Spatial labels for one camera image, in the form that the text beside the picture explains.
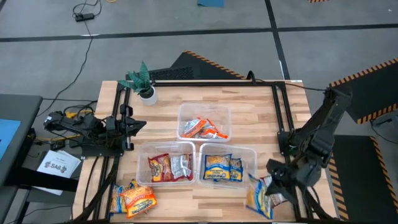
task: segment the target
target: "plastic container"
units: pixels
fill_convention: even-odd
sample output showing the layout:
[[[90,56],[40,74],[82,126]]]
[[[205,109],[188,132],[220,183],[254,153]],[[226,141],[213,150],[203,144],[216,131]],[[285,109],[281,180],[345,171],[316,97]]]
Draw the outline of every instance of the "plastic container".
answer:
[[[227,134],[227,139],[198,139],[183,138],[187,121],[197,119],[209,119],[222,134]],[[202,142],[228,142],[232,137],[231,110],[227,106],[205,103],[183,103],[180,106],[177,123],[177,137],[183,141],[202,141]]]
[[[212,179],[203,179],[205,173],[205,155],[223,156],[232,154],[233,159],[241,158],[243,166],[242,182],[234,182],[221,180],[215,182]],[[216,187],[224,189],[240,189],[245,188],[246,182],[249,180],[248,173],[257,176],[257,153],[250,148],[238,147],[227,144],[204,143],[200,147],[198,162],[198,183],[205,187]]]
[[[170,156],[181,154],[192,154],[193,179],[182,178],[176,182],[152,182],[152,174],[148,158],[168,153]],[[195,145],[192,142],[148,142],[140,146],[138,151],[138,163],[136,179],[139,185],[143,186],[170,186],[193,184],[197,177],[197,164]]]

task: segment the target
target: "orange snack bag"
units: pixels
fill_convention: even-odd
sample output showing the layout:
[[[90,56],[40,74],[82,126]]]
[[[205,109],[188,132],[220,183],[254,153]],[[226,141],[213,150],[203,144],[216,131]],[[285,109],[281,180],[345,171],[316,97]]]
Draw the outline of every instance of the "orange snack bag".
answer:
[[[127,218],[132,218],[157,204],[152,187],[138,187],[120,194],[127,208]]]
[[[213,129],[205,129],[200,133],[201,138],[205,139],[228,139],[228,135],[216,132]]]
[[[196,133],[198,133],[205,126],[205,124],[206,121],[200,118],[188,121],[185,125],[184,133],[182,133],[181,137],[191,138]]]

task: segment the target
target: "butcher block tabletop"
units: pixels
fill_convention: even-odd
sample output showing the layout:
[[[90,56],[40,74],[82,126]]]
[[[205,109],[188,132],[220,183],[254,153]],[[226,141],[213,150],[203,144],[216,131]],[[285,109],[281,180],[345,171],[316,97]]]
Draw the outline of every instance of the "butcher block tabletop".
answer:
[[[112,114],[116,94],[116,81],[104,81],[98,97],[95,115],[105,118]],[[295,128],[299,128],[311,117],[305,90],[296,86],[286,85],[290,109]],[[133,107],[133,118],[147,121],[131,141],[135,149],[145,142],[164,142],[177,140],[177,116],[182,103],[216,103],[226,105],[232,112],[232,138],[226,144],[249,147],[257,152],[257,177],[267,176],[266,164],[269,159],[284,162],[279,153],[277,132],[279,126],[275,113],[272,90],[269,86],[204,86],[204,87],[156,87],[158,101],[153,106],[145,106],[133,92],[130,94],[129,105]],[[281,93],[280,107],[284,117],[285,109]],[[195,143],[199,155],[201,143]],[[127,185],[136,178],[137,151],[125,152],[120,158],[116,183]],[[85,159],[81,169],[78,188],[76,190],[73,214],[78,216],[83,209],[83,197],[86,190],[91,167],[95,158]],[[98,189],[103,158],[100,157],[94,167],[88,192],[86,206]],[[321,179],[315,185],[323,209],[335,217],[335,207],[330,193],[328,181],[323,170]],[[108,190],[103,194],[99,217],[103,218],[108,200]],[[269,222],[263,216],[244,207],[246,191],[244,189],[212,189],[198,185],[178,185],[154,187],[157,205],[147,213],[127,219],[126,214],[114,214],[110,222]],[[304,206],[300,211],[304,216]],[[282,203],[274,208],[274,220],[294,221],[293,206],[290,202]]]

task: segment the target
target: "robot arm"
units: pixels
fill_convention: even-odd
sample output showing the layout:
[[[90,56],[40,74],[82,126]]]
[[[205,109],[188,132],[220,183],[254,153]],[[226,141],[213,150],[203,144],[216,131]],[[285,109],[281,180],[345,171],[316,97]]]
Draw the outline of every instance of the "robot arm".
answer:
[[[268,161],[272,183],[266,195],[281,193],[290,202],[297,203],[288,189],[299,186],[305,190],[318,182],[321,169],[329,163],[337,125],[350,103],[351,94],[326,90],[321,107],[302,128],[290,132],[281,146],[294,160],[289,165],[273,159]]]

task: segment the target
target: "concrete floor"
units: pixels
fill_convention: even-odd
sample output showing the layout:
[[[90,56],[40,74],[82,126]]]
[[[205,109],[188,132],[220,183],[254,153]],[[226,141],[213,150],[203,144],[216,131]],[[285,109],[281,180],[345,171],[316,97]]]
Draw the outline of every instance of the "concrete floor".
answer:
[[[0,12],[0,39],[86,35],[85,25],[77,24],[72,18],[73,6],[83,2],[8,0]],[[398,22],[396,0],[377,3],[373,0],[330,0],[316,4],[310,4],[307,0],[271,0],[271,3],[278,27]],[[263,0],[225,0],[225,8],[222,9],[198,7],[196,0],[118,0],[114,4],[103,1],[101,15],[87,24],[92,34],[271,26]],[[291,79],[303,80],[306,86],[315,88],[324,88],[334,80],[397,57],[398,52],[397,28],[280,32],[279,35]],[[0,93],[53,98],[74,79],[84,60],[88,43],[89,40],[0,42]],[[95,100],[103,80],[122,79],[126,71],[137,70],[142,60],[150,69],[169,67],[183,50],[192,50],[241,74],[253,70],[258,78],[283,78],[271,32],[95,39],[80,78],[60,97]],[[307,98],[313,113],[320,106],[323,95],[307,91]],[[41,108],[46,108],[49,103],[44,101]],[[51,111],[75,104],[57,101]],[[46,114],[39,116],[34,123],[40,137],[52,136],[42,127],[45,117]],[[377,130],[398,141],[391,126],[382,126]],[[375,135],[369,124],[357,125],[347,114],[336,133]],[[397,190],[398,169],[395,161],[398,151],[395,145],[381,138],[377,140]],[[33,147],[30,153],[34,155],[45,150],[48,150],[46,146]],[[80,153],[75,149],[70,152],[77,156]],[[33,168],[37,163],[37,159],[29,158],[25,165]],[[73,198],[69,194],[52,197],[33,193],[37,196],[30,197],[48,203],[31,204],[28,212],[36,208],[68,205]],[[16,200],[12,206],[14,213],[9,213],[6,223],[15,218],[18,206]],[[44,216],[49,218],[43,220],[41,217]],[[69,208],[58,208],[34,213],[25,218],[24,223],[63,222],[69,216]]]

